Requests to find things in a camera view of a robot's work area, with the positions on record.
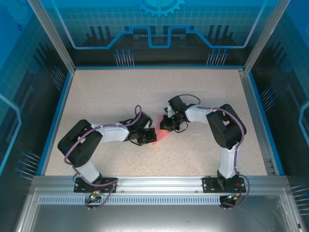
work surface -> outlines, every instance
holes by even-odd
[[[77,70],[56,135],[46,175],[74,175],[57,149],[60,139],[81,119],[102,125],[133,118],[134,107],[157,124],[172,97],[189,93],[200,106],[230,104],[247,128],[238,167],[246,175],[266,175],[261,151],[237,70],[143,69]],[[194,98],[183,98],[196,103]],[[183,133],[171,133],[155,145],[130,142],[99,144],[92,161],[102,175],[189,176],[216,175],[220,147],[209,125],[189,123]]]

blue glass wall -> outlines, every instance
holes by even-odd
[[[68,70],[27,1],[0,0],[0,34],[0,230],[4,232],[14,231],[19,219]]]
[[[78,66],[131,66],[131,59],[135,65],[243,65],[277,4],[277,0],[42,2]]]
[[[265,117],[292,186],[302,182],[309,185],[308,9],[306,0],[290,2],[252,70]]]

gear logo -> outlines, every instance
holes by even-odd
[[[137,0],[140,10],[144,10],[146,14],[151,16],[162,15],[168,16],[173,14],[175,10],[180,9],[180,5],[184,4],[184,0]]]
[[[29,15],[29,5],[27,0],[0,0],[0,6],[6,6],[11,16],[22,24]]]

vented metal strip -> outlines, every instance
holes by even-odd
[[[87,196],[41,196],[39,204],[83,205]],[[111,196],[107,205],[220,205],[220,196]]]

metal base plate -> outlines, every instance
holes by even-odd
[[[117,178],[102,178],[101,184],[109,183],[114,180],[117,180]],[[88,185],[85,181],[83,181],[80,177],[76,179],[75,186],[74,186],[74,192],[82,192],[82,193],[92,193],[95,190],[98,190],[100,187],[93,187],[91,185]],[[104,189],[101,190],[101,193],[109,193],[112,190],[112,185],[106,186]]]
[[[203,192],[204,193],[223,193],[220,185],[217,182],[217,177],[210,177],[206,176],[202,178],[202,184],[203,184]],[[237,178],[237,181],[235,181],[235,184],[243,184],[241,187],[241,192],[244,193],[246,192],[246,187],[245,187],[245,182],[243,178]],[[229,188],[224,192],[229,192],[229,193],[238,193],[239,188],[237,188],[236,185],[234,185],[235,188]]]

